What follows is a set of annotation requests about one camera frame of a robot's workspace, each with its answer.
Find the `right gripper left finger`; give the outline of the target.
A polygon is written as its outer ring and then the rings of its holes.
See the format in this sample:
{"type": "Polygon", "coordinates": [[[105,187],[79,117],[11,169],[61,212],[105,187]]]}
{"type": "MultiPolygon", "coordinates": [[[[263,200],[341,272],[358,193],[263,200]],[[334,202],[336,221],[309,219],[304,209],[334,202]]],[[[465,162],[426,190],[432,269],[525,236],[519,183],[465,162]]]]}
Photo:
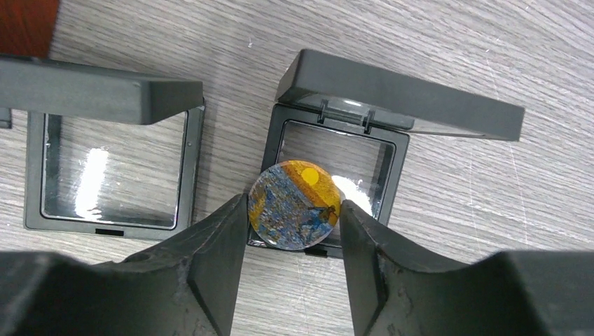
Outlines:
{"type": "Polygon", "coordinates": [[[229,335],[247,196],[121,262],[1,254],[2,335],[229,335]]]}

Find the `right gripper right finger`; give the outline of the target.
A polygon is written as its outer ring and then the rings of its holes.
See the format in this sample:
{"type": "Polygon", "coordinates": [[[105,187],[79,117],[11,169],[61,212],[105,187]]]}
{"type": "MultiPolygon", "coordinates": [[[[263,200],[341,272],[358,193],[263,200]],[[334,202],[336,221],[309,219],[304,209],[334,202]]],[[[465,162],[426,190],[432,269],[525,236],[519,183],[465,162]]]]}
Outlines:
{"type": "Polygon", "coordinates": [[[590,251],[500,251],[466,264],[349,200],[340,236],[356,335],[593,334],[590,251]]]}

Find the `gold and blue round brooch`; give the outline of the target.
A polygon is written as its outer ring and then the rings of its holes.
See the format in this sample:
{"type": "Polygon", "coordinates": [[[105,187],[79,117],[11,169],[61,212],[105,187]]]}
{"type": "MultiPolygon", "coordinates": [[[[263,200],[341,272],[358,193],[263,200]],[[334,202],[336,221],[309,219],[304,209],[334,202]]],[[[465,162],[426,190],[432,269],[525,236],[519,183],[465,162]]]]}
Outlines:
{"type": "Polygon", "coordinates": [[[320,166],[288,160],[265,169],[248,193],[247,214],[265,243],[300,251],[325,240],[338,224],[340,191],[320,166]]]}

